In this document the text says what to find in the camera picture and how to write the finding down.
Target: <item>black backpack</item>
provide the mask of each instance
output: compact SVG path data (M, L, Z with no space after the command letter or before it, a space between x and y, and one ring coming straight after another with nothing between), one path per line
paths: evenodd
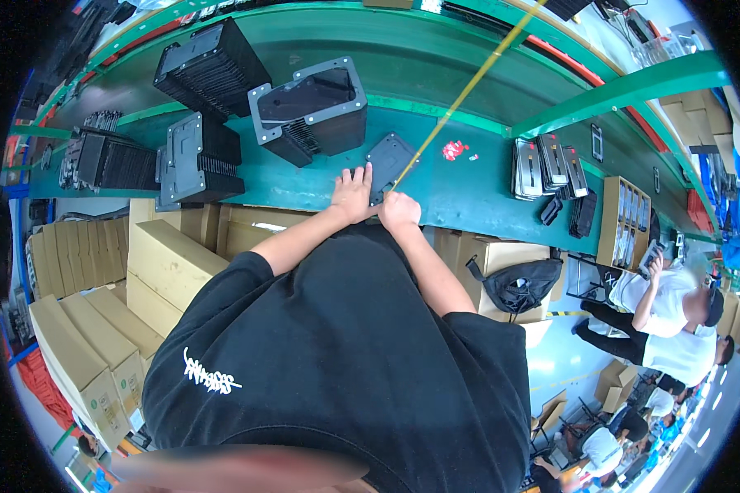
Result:
M540 306L562 273L561 259L547 259L511 265L485 278L475 259L466 262L474 279L482 282L497 309L514 317Z

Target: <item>black cap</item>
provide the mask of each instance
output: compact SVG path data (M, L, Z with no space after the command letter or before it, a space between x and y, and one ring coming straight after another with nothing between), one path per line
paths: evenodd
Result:
M710 288L707 297L707 320L702 323L705 327L718 325L720 317L724 314L724 297L716 287Z

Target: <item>green workbench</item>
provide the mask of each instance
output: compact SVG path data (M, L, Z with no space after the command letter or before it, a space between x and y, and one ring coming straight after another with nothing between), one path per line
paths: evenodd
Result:
M395 130L418 147L463 86L491 53L502 33L420 10L367 9L358 2L309 2L271 5L234 13L275 85L291 80L296 69L349 55L368 93L370 108L365 145L331 158L318 156L299 169L257 145L249 118L227 125L242 139L244 164L239 175L247 192L229 202L319 210L328 204L333 178L343 167L365 162L367 151ZM58 109L49 127L71 129L99 110L121 111L118 131L148 147L165 143L167 126L188 111L151 85L162 49L202 25L187 26L136 48L93 77L79 96ZM561 65L526 45L505 52L423 154L420 165L400 189L420 201L423 221L516 240L595 253L600 232L599 200L592 234L577 240L567 233L571 204L551 226L538 216L548 198L534 203L511 196L510 127L590 86ZM604 161L591 154L590 124L603 129ZM620 112L609 112L559 129L590 170L590 187L602 197L600 176L622 175L652 197L652 205L682 230L695 231L687 216L686 183L671 154L653 151L641 129ZM449 141L469 145L454 162L442 157ZM478 159L470 161L471 155ZM56 152L49 170L33 170L31 197L93 196L60 190ZM654 190L652 170L661 176ZM103 190L101 196L152 196L149 192Z

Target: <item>white graffiti logo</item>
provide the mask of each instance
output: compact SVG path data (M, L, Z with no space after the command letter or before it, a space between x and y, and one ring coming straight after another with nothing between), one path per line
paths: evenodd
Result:
M195 385L202 383L208 387L209 392L219 390L220 394L229 394L232 387L242 387L238 383L234 383L232 375L223 375L219 371L215 371L214 373L206 371L198 360L192 360L186 357L187 350L189 348L185 347L184 363L186 363L186 369L184 369L184 376L189 377L189 380L195 380Z

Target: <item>bag strap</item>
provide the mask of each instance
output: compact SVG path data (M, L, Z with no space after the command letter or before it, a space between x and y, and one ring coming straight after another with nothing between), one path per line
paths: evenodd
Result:
M468 262L466 262L466 267L469 268L469 272L471 272L472 276L474 276L474 279L479 282L485 282L485 278L482 275L480 268L476 265L476 262L474 261L475 259L476 255L474 255L472 258L469 259Z

